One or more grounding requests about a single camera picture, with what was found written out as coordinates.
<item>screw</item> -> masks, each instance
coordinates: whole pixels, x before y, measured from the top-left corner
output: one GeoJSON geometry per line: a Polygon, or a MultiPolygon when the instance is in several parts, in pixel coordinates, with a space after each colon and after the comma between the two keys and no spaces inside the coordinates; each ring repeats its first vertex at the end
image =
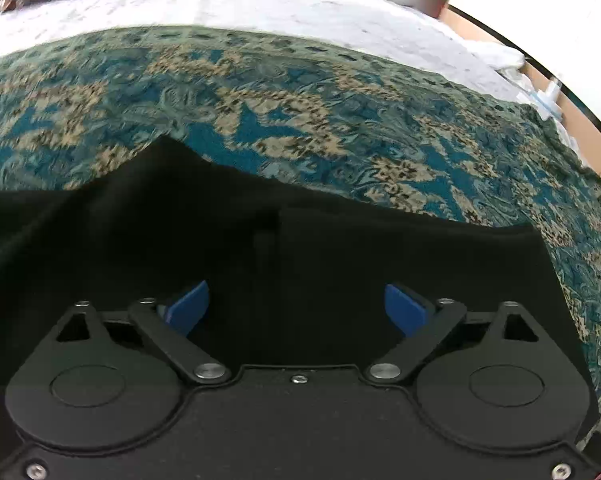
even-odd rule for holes
{"type": "Polygon", "coordinates": [[[226,368],[220,363],[205,363],[196,367],[194,373],[200,379],[219,379],[225,375],[226,368]]]}
{"type": "Polygon", "coordinates": [[[25,473],[32,480],[45,480],[47,478],[47,470],[40,464],[30,464],[27,466],[25,473]]]}
{"type": "Polygon", "coordinates": [[[551,472],[551,480],[567,480],[572,474],[568,464],[558,464],[551,472]]]}
{"type": "Polygon", "coordinates": [[[370,368],[370,375],[375,379],[395,379],[401,369],[392,363],[378,363],[370,368]]]}

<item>folded black clothing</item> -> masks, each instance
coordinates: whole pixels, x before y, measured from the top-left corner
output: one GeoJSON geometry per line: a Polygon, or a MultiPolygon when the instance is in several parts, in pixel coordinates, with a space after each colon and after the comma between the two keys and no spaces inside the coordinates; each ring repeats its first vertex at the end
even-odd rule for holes
{"type": "Polygon", "coordinates": [[[368,365],[403,337],[386,283],[478,312],[518,301],[596,396],[545,244],[531,225],[486,228],[405,213],[207,162],[161,137],[72,191],[0,192],[0,459],[20,442],[4,387],[77,300],[122,310],[207,280],[190,339],[242,364],[368,365]]]}

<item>patterned blanket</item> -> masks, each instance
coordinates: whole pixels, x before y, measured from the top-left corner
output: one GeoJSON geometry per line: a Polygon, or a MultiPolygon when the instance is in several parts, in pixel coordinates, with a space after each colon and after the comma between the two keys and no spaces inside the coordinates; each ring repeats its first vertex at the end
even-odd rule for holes
{"type": "Polygon", "coordinates": [[[316,41],[108,30],[0,59],[0,190],[71,189],[161,134],[249,173],[543,233],[601,403],[601,181],[531,107],[316,41]]]}

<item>white bed sheet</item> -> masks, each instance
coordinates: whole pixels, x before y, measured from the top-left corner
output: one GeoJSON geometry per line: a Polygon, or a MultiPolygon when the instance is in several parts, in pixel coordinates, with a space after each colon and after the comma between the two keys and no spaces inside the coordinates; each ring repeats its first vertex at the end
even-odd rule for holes
{"type": "Polygon", "coordinates": [[[518,90],[446,25],[385,0],[56,0],[0,15],[0,57],[114,27],[204,25],[299,36],[436,72],[497,98],[518,90]]]}

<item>black trim strip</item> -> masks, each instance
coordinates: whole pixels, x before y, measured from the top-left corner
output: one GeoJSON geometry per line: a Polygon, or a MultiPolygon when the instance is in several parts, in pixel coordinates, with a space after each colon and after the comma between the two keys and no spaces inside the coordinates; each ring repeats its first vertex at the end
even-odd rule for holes
{"type": "MultiPolygon", "coordinates": [[[[495,31],[493,28],[487,27],[487,25],[485,25],[485,23],[479,22],[479,20],[470,16],[467,12],[463,12],[462,10],[457,9],[453,5],[448,4],[447,6],[449,7],[450,10],[453,10],[453,12],[455,12],[462,18],[465,18],[466,20],[468,20],[468,22],[471,22],[474,25],[476,25],[478,28],[481,28],[482,30],[487,32],[490,36],[494,36],[498,41],[500,41],[504,45],[510,46],[510,47],[515,48],[516,50],[522,52],[523,55],[525,56],[525,59],[527,60],[527,62],[530,65],[532,65],[536,70],[538,70],[540,73],[542,73],[546,78],[550,79],[550,78],[554,77],[554,74],[552,72],[547,70],[543,65],[541,65],[538,61],[536,61],[532,56],[527,54],[526,51],[524,51],[522,48],[516,46],[514,43],[509,41],[503,35],[498,34],[498,32],[495,31]]],[[[596,127],[596,129],[601,133],[600,119],[598,117],[596,117],[594,115],[594,113],[587,106],[585,106],[584,102],[581,101],[574,94],[574,92],[572,92],[565,85],[562,86],[561,91],[565,94],[565,97],[567,97],[570,101],[572,101],[578,107],[578,109],[580,109],[585,114],[585,116],[590,120],[590,122],[594,125],[594,127],[596,127]]]]}

